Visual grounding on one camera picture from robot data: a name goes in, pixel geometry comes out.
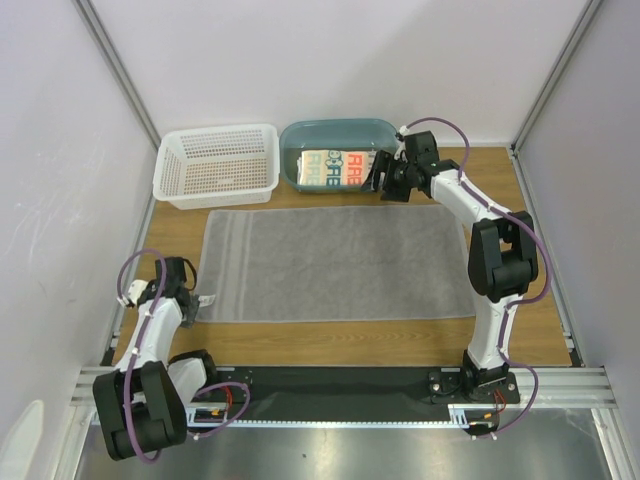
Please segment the orange white lettered towel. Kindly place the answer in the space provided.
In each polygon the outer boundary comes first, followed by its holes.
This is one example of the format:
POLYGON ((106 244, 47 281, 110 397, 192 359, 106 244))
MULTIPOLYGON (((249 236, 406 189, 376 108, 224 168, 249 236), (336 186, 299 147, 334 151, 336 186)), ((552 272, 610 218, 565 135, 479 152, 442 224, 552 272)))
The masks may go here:
POLYGON ((360 187, 375 156, 375 150, 304 150, 297 160, 297 183, 305 187, 360 187))

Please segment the grey towel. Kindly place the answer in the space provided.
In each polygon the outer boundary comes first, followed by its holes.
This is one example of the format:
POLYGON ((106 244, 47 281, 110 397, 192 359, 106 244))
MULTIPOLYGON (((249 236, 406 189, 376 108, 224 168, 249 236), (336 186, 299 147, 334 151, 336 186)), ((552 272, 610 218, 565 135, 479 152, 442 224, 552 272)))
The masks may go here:
POLYGON ((475 314, 462 226, 437 205, 215 210, 197 291, 204 323, 475 314))

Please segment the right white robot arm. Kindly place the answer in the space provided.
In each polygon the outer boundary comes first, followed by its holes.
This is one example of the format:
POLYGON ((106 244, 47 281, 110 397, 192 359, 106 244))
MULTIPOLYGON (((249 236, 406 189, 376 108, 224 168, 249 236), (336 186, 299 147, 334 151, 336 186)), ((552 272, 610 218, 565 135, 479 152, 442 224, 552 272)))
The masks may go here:
POLYGON ((538 277, 533 221, 525 212, 504 211, 452 160, 442 160, 434 135, 396 134, 398 150, 380 151, 361 189, 386 201, 406 202, 413 190, 446 207, 470 232, 467 272, 476 320, 464 351, 457 390, 484 401, 507 380, 508 351, 517 304, 538 277))

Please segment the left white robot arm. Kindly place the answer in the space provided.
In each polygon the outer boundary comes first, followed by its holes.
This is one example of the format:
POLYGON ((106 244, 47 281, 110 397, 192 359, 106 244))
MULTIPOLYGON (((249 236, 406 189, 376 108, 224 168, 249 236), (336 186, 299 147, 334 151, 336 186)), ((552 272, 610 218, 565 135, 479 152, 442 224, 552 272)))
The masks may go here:
POLYGON ((124 288, 132 262, 127 259, 118 274, 117 300, 137 310, 135 330, 113 370, 95 378, 92 392, 109 456, 152 463, 161 450, 186 440, 185 406, 219 391, 220 376, 206 350, 169 356, 176 331, 192 326, 199 307, 215 298, 199 297, 187 285, 187 275, 197 272, 183 257, 158 258, 153 280, 124 288))

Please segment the teal plastic tub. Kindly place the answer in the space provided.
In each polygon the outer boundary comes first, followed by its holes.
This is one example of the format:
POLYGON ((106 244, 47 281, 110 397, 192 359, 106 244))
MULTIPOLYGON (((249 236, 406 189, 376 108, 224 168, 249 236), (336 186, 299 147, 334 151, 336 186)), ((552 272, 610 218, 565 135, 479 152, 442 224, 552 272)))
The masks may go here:
POLYGON ((371 151, 397 149, 396 129, 381 119, 302 121, 288 126, 279 140, 281 177, 305 193, 358 192, 360 187, 305 187, 297 183, 297 160, 304 150, 371 151))

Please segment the white plastic basket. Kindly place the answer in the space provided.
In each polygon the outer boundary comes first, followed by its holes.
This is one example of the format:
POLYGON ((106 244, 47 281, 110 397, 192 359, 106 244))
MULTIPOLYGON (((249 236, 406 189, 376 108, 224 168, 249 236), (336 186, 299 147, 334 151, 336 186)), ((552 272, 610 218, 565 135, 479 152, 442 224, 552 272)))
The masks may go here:
POLYGON ((270 124, 179 130, 161 140, 152 193, 180 210, 263 204, 279 175, 279 137, 270 124))

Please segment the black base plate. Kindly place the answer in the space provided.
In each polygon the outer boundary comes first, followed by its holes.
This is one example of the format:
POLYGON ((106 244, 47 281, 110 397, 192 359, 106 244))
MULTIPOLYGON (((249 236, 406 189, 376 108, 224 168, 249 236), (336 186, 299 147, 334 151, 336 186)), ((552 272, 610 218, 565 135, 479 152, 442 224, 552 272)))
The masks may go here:
POLYGON ((218 366, 212 380, 247 385, 241 419, 267 423, 437 421, 453 404, 490 409, 520 402, 514 374, 472 391, 458 367, 218 366))

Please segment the aluminium frame rail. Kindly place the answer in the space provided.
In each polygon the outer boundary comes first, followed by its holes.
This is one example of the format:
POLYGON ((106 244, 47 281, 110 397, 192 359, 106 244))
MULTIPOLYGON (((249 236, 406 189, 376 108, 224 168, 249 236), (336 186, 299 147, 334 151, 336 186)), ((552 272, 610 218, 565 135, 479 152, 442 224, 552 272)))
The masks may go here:
POLYGON ((472 387, 460 368, 220 366, 221 392, 195 400, 187 422, 208 429, 235 413, 248 428, 462 428, 506 424, 530 410, 611 409, 601 368, 510 368, 472 387))

